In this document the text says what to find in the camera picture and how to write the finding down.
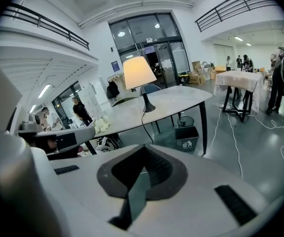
desk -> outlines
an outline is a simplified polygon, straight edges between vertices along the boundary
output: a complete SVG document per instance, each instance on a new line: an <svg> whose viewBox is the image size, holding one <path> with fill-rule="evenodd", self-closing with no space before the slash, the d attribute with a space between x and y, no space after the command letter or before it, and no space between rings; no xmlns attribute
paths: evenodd
<svg viewBox="0 0 284 237"><path fill-rule="evenodd" d="M203 155L205 155L208 142L205 101L211 97L212 94L208 92L186 86L174 86L153 92L148 94L148 98L156 109L153 112L145 113L143 123L155 122L199 105L203 130ZM138 97L105 110L112 124L105 132L96 134L95 138L141 126L143 109L144 100L142 97Z"/></svg>
<svg viewBox="0 0 284 237"><path fill-rule="evenodd" d="M236 113L237 116L240 118L241 122L243 123L246 112L250 113L251 109L253 109L255 112L258 113L260 95L261 95L261 90L263 88L263 84L264 84L263 76L261 74L234 71L234 70L227 71L222 74L216 75L214 94L216 95L218 92L221 92L227 89L223 112ZM235 93L237 92L237 88L242 88L246 90L245 103L244 103L244 108L242 110L238 110L234 106L235 96L233 98L233 106L236 110L235 111L226 110L226 104L229 99L231 87L235 87ZM247 111L247 103L248 103L249 98L250 98L249 109Z"/></svg>

railing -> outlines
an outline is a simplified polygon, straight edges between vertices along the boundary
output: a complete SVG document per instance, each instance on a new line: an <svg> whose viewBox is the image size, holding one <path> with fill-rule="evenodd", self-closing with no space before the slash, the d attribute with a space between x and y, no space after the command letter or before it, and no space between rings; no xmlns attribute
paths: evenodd
<svg viewBox="0 0 284 237"><path fill-rule="evenodd" d="M202 32L238 14L274 5L278 5L275 0L226 0L198 18L195 23Z"/></svg>
<svg viewBox="0 0 284 237"><path fill-rule="evenodd" d="M69 29L61 26L60 24L52 21L51 19L48 19L45 16L42 16L41 14L19 4L11 2L10 5L5 9L2 16L20 19L34 24L37 27L48 29L54 33L66 37L70 41L73 41L89 50L88 42L82 39L80 36L76 35Z"/></svg>

person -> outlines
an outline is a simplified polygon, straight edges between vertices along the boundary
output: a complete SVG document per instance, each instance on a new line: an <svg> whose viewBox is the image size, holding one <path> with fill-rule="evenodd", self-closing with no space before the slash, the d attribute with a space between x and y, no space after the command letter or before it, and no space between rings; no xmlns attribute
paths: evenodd
<svg viewBox="0 0 284 237"><path fill-rule="evenodd" d="M254 63L252 59L249 59L249 57L246 54L244 54L243 58L244 58L244 61L243 61L242 71L253 73Z"/></svg>
<svg viewBox="0 0 284 237"><path fill-rule="evenodd" d="M72 101L74 103L74 106L73 106L73 111L75 113L75 115L81 120L84 122L84 124L86 126L89 126L89 124L91 122L93 122L92 118L88 115L86 109L85 109L85 106L79 102L77 100L76 97L73 97L72 98Z"/></svg>
<svg viewBox="0 0 284 237"><path fill-rule="evenodd" d="M239 57L236 59L236 63L237 63L237 68L242 70L242 59L241 56L239 55Z"/></svg>
<svg viewBox="0 0 284 237"><path fill-rule="evenodd" d="M271 61L271 69L270 72L272 74L272 88L271 88L271 96L268 103L268 109L266 110L266 114L270 115L275 107L275 112L279 114L279 108L282 100L282 96L284 93L284 80L281 75L281 61L282 56L284 55L284 50L279 48L273 53L270 57Z"/></svg>
<svg viewBox="0 0 284 237"><path fill-rule="evenodd" d="M52 131L63 130L65 127L62 124L58 114L56 112L50 112L47 107L43 107L41 111L45 114L48 125Z"/></svg>
<svg viewBox="0 0 284 237"><path fill-rule="evenodd" d="M226 71L230 71L230 70L231 70L231 57L228 56L226 60Z"/></svg>

lampshade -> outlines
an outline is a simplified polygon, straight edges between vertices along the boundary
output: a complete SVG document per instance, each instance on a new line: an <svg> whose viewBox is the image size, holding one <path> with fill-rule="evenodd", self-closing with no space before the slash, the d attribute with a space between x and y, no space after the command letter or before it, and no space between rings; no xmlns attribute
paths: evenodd
<svg viewBox="0 0 284 237"><path fill-rule="evenodd" d="M156 80L144 57L134 57L123 63L126 89L133 89Z"/></svg>

blue chair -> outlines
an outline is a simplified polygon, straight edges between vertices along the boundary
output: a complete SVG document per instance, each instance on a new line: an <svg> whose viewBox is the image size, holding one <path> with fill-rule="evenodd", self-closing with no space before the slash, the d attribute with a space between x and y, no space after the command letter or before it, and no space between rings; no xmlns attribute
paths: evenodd
<svg viewBox="0 0 284 237"><path fill-rule="evenodd" d="M146 84L146 85L143 86L143 88L144 88L144 91L146 92L146 94L151 94L153 92L161 90L161 88L159 86L156 86L153 83ZM174 126L173 116L171 116L171 120L172 120L172 124ZM155 121L155 124L156 124L158 132L161 133L160 128L158 127L157 121Z"/></svg>

